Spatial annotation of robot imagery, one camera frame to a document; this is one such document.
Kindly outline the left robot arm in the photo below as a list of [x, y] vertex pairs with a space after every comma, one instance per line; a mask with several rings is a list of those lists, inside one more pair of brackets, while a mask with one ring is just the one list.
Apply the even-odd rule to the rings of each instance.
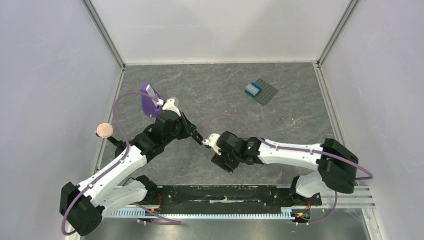
[[140, 201], [152, 204], [157, 191], [140, 180], [120, 189], [115, 186], [161, 154], [169, 143], [187, 138], [193, 138], [199, 145], [204, 140], [183, 112], [164, 110], [132, 140], [113, 140], [118, 151], [114, 160], [86, 180], [76, 185], [68, 182], [62, 187], [59, 203], [62, 233], [86, 236], [117, 209]]

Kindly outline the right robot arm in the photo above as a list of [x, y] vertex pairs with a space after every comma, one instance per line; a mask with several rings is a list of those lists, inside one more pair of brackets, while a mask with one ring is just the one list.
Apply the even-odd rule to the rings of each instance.
[[229, 131], [210, 134], [203, 144], [214, 151], [211, 161], [229, 174], [246, 165], [289, 165], [309, 169], [307, 175], [296, 176], [289, 189], [289, 199], [302, 204], [316, 193], [333, 190], [354, 192], [358, 158], [335, 139], [324, 143], [291, 144], [269, 139], [240, 138]]

